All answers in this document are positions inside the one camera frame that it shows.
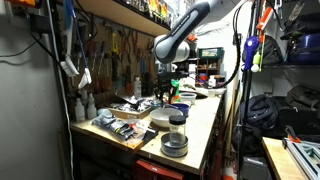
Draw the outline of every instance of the cardboard box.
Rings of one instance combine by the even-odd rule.
[[[151,107],[142,112],[126,112],[126,111],[120,111],[118,109],[113,109],[113,108],[108,108],[108,109],[117,118],[122,118],[122,119],[143,119],[149,116],[150,112],[152,111]]]

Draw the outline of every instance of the workbench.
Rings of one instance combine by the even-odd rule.
[[[299,165],[283,148],[281,140],[264,137],[262,143],[277,179],[305,179]]]
[[[216,115],[221,106],[221,98],[204,98],[197,99],[195,105],[189,110],[189,117],[186,123],[186,136],[189,139],[188,153],[180,158],[170,158],[164,155],[161,150],[161,137],[168,133],[169,129],[158,129],[159,134],[147,144],[126,144],[115,139],[109,132],[91,125],[91,121],[81,123],[72,123],[71,129],[77,133],[87,135],[103,141],[109,145],[127,151],[129,153],[138,154],[139,156],[159,162],[174,169],[181,170],[196,175],[203,173],[204,161],[207,158],[208,146],[214,133],[216,124]],[[147,116],[144,120],[151,121],[151,117]],[[152,128],[157,128],[154,123],[150,123]]]

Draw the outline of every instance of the pegboard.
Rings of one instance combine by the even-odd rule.
[[[149,48],[152,47],[154,37],[148,36],[141,32],[137,32],[134,29],[129,29],[128,27],[124,27],[119,24],[113,24],[112,22],[108,22],[100,18],[96,18],[95,23],[98,29],[98,34],[84,46],[92,83],[86,85],[82,89],[86,89],[88,93],[92,92],[94,94],[96,104],[106,102],[109,96],[114,94],[116,91],[118,92],[118,94],[133,95],[134,77],[139,76],[143,79],[143,77],[141,77],[141,70],[149,73],[148,78],[150,78],[151,82],[154,82],[156,78],[154,57],[152,56],[151,51],[148,50],[148,45]],[[116,36],[117,47],[119,50],[119,61],[117,66],[118,73],[116,81],[112,80],[112,61],[115,57],[112,46],[113,34],[115,34]],[[126,44],[126,46],[123,46],[123,44],[125,44],[123,43],[125,37],[127,37],[127,42],[129,42],[130,46],[128,44]],[[73,42],[75,43],[75,33],[73,34],[73,39]],[[96,49],[100,49],[101,44],[104,41],[107,44],[106,56],[104,56],[104,58],[102,59],[100,56],[96,56],[96,58],[92,56],[90,57],[90,53],[88,52],[90,52],[90,48],[92,49],[92,47],[94,47],[94,45],[92,44],[96,44],[96,47],[98,47]],[[76,56],[76,52],[74,52],[74,49],[71,57],[74,65],[77,67],[79,60]],[[144,62],[144,68],[141,67],[141,62]],[[130,76],[128,76],[128,73],[126,73],[128,69],[130,69],[131,71]],[[79,63],[79,73],[80,74],[74,78],[68,78],[68,88],[69,92],[71,93],[76,93],[79,90],[78,84],[80,83],[84,73],[84,65],[82,59]],[[126,85],[125,81],[128,79],[130,79],[131,83],[127,83]]]

